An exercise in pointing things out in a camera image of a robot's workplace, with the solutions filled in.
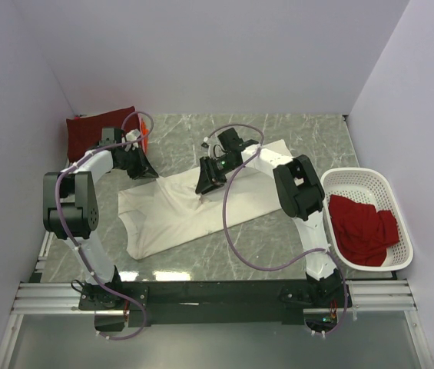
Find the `white t shirt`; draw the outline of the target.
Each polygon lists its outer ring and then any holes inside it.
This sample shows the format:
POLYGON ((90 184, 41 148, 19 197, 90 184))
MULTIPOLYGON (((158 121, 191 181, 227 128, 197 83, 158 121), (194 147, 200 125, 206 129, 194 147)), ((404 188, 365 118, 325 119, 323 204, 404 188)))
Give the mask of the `white t shirt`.
MULTIPOLYGON (((199 168, 118 193, 118 217, 128 234, 127 252, 147 258, 223 229, 224 189, 195 193, 199 168)), ((227 225, 232 227, 280 210, 273 175, 246 167, 231 184, 227 225)))

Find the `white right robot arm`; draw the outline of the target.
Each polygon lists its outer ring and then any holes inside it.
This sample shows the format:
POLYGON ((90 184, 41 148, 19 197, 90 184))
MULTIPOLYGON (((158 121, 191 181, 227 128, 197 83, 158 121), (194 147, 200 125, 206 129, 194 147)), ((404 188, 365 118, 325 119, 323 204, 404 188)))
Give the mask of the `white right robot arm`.
POLYGON ((287 299, 301 304, 324 307, 344 291, 340 268, 330 252, 323 223, 325 191, 316 170, 306 155, 282 155, 262 146, 261 141, 243 140, 237 131, 226 125, 217 138, 222 155, 205 155, 199 159, 200 174, 195 192, 207 194, 223 188, 222 221, 224 234, 232 252, 245 265, 258 271, 280 271, 300 259, 306 260, 306 287, 289 292, 287 299), (303 253, 278 267, 259 267, 247 261, 235 248, 227 227, 227 200, 230 186, 245 167, 255 169, 274 180, 283 212, 296 226, 303 253))

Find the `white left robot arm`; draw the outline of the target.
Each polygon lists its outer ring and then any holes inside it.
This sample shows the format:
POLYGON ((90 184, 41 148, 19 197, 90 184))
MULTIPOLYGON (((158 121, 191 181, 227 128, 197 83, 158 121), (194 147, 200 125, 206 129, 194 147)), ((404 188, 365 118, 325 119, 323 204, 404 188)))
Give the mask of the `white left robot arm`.
POLYGON ((60 172, 43 177, 43 225, 65 241, 84 272, 80 307, 87 310, 115 309, 124 305, 121 277, 98 236, 100 220, 94 185, 113 169, 132 179, 157 178, 142 141, 148 130, 103 128, 101 140, 60 172))

